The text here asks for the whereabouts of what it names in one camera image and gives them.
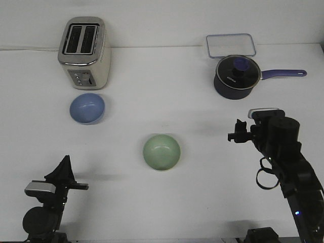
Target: saucepan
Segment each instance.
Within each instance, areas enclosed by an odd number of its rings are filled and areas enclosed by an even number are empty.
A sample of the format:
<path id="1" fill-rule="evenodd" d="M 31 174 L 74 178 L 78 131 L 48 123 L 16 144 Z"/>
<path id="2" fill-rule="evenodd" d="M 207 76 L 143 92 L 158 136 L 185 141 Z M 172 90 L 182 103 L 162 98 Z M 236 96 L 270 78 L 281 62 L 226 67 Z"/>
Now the saucepan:
<path id="1" fill-rule="evenodd" d="M 273 69 L 261 71 L 258 64 L 244 55 L 222 58 L 216 67 L 214 86 L 223 97 L 239 100 L 250 94 L 260 80 L 275 76 L 306 76 L 305 70 Z"/>

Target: purple handle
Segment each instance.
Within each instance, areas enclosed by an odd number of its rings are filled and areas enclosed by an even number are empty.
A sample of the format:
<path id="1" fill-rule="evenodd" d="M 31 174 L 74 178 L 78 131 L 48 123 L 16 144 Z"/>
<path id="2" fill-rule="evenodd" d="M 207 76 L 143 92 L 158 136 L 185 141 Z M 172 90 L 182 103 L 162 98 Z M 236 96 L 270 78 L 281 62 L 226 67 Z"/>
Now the purple handle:
<path id="1" fill-rule="evenodd" d="M 306 75 L 307 72 L 305 70 L 273 69 L 273 70 L 262 71 L 262 79 L 268 79 L 276 76 L 303 77 Z"/>

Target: white table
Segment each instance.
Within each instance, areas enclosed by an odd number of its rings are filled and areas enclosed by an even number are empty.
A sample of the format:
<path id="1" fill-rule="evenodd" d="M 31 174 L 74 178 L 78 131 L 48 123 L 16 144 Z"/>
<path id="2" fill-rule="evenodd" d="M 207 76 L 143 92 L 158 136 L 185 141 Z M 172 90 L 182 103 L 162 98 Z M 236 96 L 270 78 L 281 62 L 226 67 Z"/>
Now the white table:
<path id="1" fill-rule="evenodd" d="M 214 89 L 216 61 L 203 47 L 113 49 L 108 85 L 94 91 L 106 113 L 93 126 L 71 119 L 71 101 L 86 91 L 70 85 L 56 52 L 0 52 L 0 239 L 27 237 L 22 219 L 41 204 L 24 188 L 66 154 L 77 182 L 90 186 L 69 192 L 60 228 L 69 240 L 238 237 L 266 226 L 297 236 L 281 190 L 255 183 L 261 154 L 251 142 L 227 142 L 227 133 L 251 108 L 283 109 L 300 122 L 302 153 L 323 184 L 324 55 L 317 44 L 257 51 L 262 70 L 308 75 L 260 81 L 246 98 L 228 100 Z M 182 149 L 169 171 L 142 157 L 157 133 L 171 134 Z"/>

